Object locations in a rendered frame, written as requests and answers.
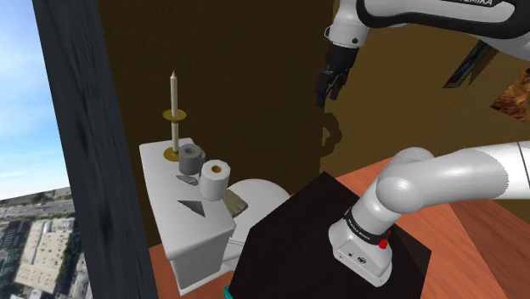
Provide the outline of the cream candle in gold holder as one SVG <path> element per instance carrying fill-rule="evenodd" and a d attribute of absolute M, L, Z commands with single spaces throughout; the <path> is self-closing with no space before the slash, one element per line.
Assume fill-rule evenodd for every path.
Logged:
<path fill-rule="evenodd" d="M 171 108 L 163 112 L 163 117 L 172 124 L 172 146 L 164 151 L 169 161 L 179 160 L 179 128 L 178 123 L 186 118 L 186 113 L 178 108 L 178 79 L 175 71 L 170 76 Z"/>

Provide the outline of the olive green folded cloth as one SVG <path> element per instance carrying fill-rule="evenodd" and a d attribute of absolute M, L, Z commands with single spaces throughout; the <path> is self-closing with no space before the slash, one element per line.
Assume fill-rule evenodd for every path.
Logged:
<path fill-rule="evenodd" d="M 239 216 L 248 208 L 248 204 L 230 189 L 227 190 L 223 197 L 223 202 L 232 218 Z"/>

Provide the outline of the brown wall picture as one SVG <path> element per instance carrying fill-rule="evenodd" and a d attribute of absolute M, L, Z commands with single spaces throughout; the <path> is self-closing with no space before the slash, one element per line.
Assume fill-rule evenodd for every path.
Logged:
<path fill-rule="evenodd" d="M 490 107 L 530 124 L 530 68 L 519 75 Z"/>

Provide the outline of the white toilet paper roll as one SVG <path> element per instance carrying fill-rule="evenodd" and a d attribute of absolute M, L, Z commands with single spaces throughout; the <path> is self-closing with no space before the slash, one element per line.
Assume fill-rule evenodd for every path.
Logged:
<path fill-rule="evenodd" d="M 203 164 L 200 172 L 200 193 L 209 201 L 221 200 L 228 187 L 230 166 L 221 160 L 209 160 Z"/>

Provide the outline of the dark framed wall picture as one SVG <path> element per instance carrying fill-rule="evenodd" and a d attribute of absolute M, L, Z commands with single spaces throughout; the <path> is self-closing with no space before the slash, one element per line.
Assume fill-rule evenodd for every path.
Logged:
<path fill-rule="evenodd" d="M 459 67 L 443 85 L 443 88 L 459 87 L 462 82 L 471 74 L 474 68 L 489 52 L 491 46 L 483 41 L 478 41 L 474 48 L 467 54 Z"/>

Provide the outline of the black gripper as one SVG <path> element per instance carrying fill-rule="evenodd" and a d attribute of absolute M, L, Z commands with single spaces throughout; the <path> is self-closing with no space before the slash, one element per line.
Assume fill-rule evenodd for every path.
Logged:
<path fill-rule="evenodd" d="M 339 92 L 347 82 L 347 74 L 342 73 L 349 72 L 357 55 L 358 48 L 345 48 L 334 43 L 329 44 L 325 58 L 328 70 L 320 73 L 316 86 L 316 106 L 318 108 L 324 108 L 328 93 L 330 99 L 337 100 Z"/>

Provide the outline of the window with dark frame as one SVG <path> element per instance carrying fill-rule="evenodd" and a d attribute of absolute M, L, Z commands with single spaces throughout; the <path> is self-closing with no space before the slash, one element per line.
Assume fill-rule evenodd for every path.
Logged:
<path fill-rule="evenodd" d="M 158 299 L 97 0 L 32 0 L 95 299 Z"/>

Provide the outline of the grey toilet paper roll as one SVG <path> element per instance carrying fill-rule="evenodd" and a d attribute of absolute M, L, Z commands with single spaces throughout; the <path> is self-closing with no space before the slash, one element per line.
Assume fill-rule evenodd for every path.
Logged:
<path fill-rule="evenodd" d="M 179 171 L 191 176 L 200 173 L 206 154 L 197 144 L 184 144 L 179 148 L 178 158 Z"/>

